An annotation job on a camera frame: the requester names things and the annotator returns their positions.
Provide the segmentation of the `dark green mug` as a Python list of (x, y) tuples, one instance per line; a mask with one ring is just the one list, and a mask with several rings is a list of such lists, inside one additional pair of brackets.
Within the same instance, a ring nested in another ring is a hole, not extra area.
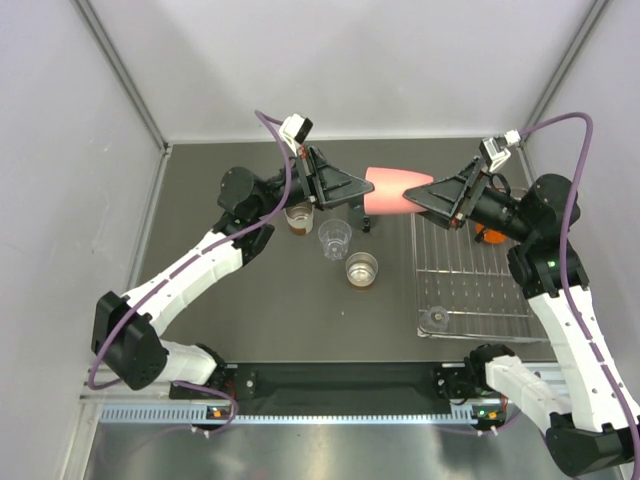
[(348, 223), (354, 230), (363, 233), (371, 231), (371, 217), (365, 212), (362, 202), (352, 202), (348, 206)]

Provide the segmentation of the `large clear plastic tumbler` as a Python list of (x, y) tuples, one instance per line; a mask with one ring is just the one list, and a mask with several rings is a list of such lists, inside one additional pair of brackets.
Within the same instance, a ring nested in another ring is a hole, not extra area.
[(318, 228), (318, 238), (323, 254), (332, 261), (342, 260), (348, 253), (352, 230), (340, 219), (329, 219)]

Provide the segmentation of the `pink plastic cup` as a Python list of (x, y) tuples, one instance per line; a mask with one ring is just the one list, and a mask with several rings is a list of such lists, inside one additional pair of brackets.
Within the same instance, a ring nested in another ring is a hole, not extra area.
[(374, 190), (363, 197), (364, 212), (378, 216), (423, 212), (424, 208), (407, 200), (404, 192), (431, 184), (434, 178), (410, 170), (369, 167), (365, 180), (373, 185)]

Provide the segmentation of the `small clear plastic cup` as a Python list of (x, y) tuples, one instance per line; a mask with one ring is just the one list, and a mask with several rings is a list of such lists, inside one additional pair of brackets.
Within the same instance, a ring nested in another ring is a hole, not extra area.
[(433, 306), (421, 312), (418, 328), (424, 334), (443, 333), (448, 329), (449, 312), (442, 306)]

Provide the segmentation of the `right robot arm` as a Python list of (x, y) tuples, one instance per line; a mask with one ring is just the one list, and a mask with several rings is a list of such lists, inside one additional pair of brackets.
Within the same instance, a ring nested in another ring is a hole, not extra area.
[(464, 360), (466, 382), (478, 396), (502, 394), (544, 436), (558, 468), (578, 477), (639, 463), (639, 406), (625, 388), (593, 310), (589, 279), (562, 222), (580, 208), (569, 179), (545, 174), (522, 198), (497, 188), (475, 158), (459, 173), (404, 191), (420, 214), (443, 228), (467, 221), (515, 241), (509, 271), (540, 320), (564, 377), (557, 393), (502, 344), (482, 345)]

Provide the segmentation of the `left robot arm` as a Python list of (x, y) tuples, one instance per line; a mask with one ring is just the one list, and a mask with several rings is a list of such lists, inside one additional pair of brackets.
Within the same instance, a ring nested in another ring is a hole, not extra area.
[(221, 218), (202, 240), (146, 283), (97, 302), (91, 348), (132, 390), (155, 382), (188, 382), (205, 397), (225, 388), (224, 360), (201, 345), (162, 340), (168, 326), (201, 294), (248, 265), (266, 247), (281, 210), (310, 202), (332, 209), (373, 192), (371, 182), (330, 165), (319, 149), (289, 155), (280, 172), (262, 179), (244, 167), (227, 170)]

